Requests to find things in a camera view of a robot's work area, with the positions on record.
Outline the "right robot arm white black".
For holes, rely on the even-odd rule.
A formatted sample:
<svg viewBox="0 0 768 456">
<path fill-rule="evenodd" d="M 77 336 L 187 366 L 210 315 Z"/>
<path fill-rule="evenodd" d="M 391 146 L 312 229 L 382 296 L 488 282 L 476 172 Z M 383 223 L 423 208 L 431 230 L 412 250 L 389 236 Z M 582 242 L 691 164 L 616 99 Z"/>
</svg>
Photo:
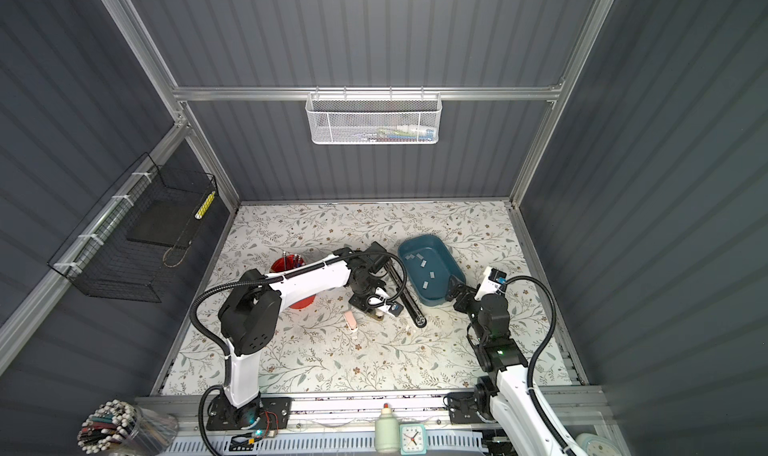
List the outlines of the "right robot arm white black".
<svg viewBox="0 0 768 456">
<path fill-rule="evenodd" d="M 511 336 L 506 289 L 519 281 L 537 286 L 549 307 L 555 308 L 547 286 L 529 275 L 509 277 L 489 267 L 475 288 L 456 276 L 449 278 L 446 300 L 469 316 L 466 338 L 486 374 L 472 392 L 450 392 L 443 404 L 453 424 L 499 424 L 518 455 L 584 455 L 586 451 L 567 431 L 534 378 L 536 363 L 554 335 L 557 315 L 551 316 L 531 357 Z"/>
</svg>

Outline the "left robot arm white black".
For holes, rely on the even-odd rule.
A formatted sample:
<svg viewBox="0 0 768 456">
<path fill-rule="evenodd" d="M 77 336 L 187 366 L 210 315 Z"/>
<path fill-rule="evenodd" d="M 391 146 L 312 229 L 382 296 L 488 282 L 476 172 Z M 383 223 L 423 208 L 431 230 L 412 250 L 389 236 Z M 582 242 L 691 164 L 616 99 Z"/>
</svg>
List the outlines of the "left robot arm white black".
<svg viewBox="0 0 768 456">
<path fill-rule="evenodd" d="M 218 312 L 225 347 L 223 396 L 237 424 L 251 429 L 265 419 L 261 404 L 261 351 L 273 339 L 280 314 L 318 293 L 348 288 L 364 309 L 387 311 L 405 289 L 394 292 L 378 273 L 388 263 L 404 269 L 402 260 L 378 244 L 366 250 L 340 248 L 317 262 L 297 269 L 267 273 L 249 271 L 232 289 Z"/>
</svg>

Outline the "black stapler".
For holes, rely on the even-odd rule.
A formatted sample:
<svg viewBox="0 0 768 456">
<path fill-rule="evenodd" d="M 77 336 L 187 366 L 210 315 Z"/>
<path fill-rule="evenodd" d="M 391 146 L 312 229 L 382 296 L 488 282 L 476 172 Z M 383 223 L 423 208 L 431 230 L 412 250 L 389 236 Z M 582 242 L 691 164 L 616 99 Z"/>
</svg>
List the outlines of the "black stapler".
<svg viewBox="0 0 768 456">
<path fill-rule="evenodd" d="M 411 296 L 411 293 L 407 289 L 407 284 L 403 281 L 400 274 L 397 272 L 395 264 L 389 259 L 385 265 L 387 275 L 392 279 L 398 288 L 402 288 L 402 293 L 399 296 L 401 304 L 409 314 L 413 324 L 417 328 L 424 328 L 427 325 L 426 316 L 423 314 L 418 304 Z"/>
</svg>

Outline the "teal plastic tray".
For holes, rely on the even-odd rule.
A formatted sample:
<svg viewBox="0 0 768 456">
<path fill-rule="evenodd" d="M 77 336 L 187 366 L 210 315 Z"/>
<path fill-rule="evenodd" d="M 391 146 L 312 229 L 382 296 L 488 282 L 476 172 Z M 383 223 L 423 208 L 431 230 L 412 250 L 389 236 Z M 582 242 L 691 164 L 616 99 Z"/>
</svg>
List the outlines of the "teal plastic tray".
<svg viewBox="0 0 768 456">
<path fill-rule="evenodd" d="M 419 300 L 427 306 L 446 301 L 452 277 L 465 283 L 466 277 L 448 247 L 436 235 L 423 234 L 405 240 L 397 250 Z"/>
</svg>

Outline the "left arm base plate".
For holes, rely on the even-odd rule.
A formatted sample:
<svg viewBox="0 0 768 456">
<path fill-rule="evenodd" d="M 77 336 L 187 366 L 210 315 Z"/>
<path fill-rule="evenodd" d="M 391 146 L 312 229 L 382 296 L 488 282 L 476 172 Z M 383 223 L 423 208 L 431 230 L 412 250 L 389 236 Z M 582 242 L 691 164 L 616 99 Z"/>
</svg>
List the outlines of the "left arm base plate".
<svg viewBox="0 0 768 456">
<path fill-rule="evenodd" d="M 261 397 L 235 408 L 225 396 L 217 395 L 203 410 L 205 426 L 209 431 L 282 430 L 287 427 L 292 403 L 289 397 Z"/>
</svg>

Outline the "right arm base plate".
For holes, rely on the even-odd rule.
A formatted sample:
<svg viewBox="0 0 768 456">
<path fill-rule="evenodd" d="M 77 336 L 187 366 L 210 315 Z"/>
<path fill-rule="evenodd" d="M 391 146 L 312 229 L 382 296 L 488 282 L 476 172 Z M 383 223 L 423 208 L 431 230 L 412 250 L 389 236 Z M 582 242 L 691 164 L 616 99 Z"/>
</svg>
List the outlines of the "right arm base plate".
<svg viewBox="0 0 768 456">
<path fill-rule="evenodd" d="M 480 411 L 475 394 L 470 391 L 448 392 L 442 399 L 444 408 L 448 411 L 452 424 L 491 424 L 496 420 L 489 414 Z"/>
</svg>

